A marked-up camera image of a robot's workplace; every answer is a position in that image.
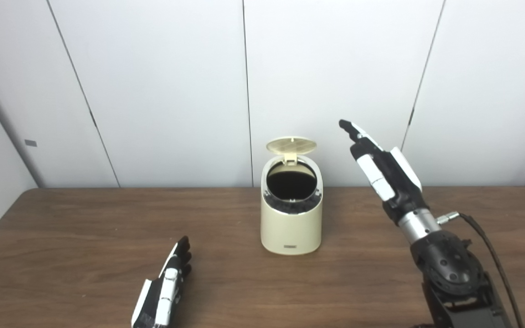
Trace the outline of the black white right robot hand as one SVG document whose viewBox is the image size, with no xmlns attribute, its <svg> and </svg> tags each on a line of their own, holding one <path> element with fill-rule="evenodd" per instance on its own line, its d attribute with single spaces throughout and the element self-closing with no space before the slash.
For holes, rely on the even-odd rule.
<svg viewBox="0 0 525 328">
<path fill-rule="evenodd" d="M 395 225 L 406 214 L 430 208 L 424 200 L 420 180 L 397 147 L 386 151 L 358 125 L 347 120 L 338 124 L 352 139 L 350 153 Z"/>
</svg>

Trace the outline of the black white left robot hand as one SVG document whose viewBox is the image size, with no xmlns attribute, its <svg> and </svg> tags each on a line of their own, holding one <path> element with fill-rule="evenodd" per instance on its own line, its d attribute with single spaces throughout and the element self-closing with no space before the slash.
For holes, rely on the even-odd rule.
<svg viewBox="0 0 525 328">
<path fill-rule="evenodd" d="M 132 328 L 173 328 L 184 283 L 192 271 L 190 239 L 183 236 L 169 253 L 157 278 L 144 280 L 131 318 Z"/>
</svg>

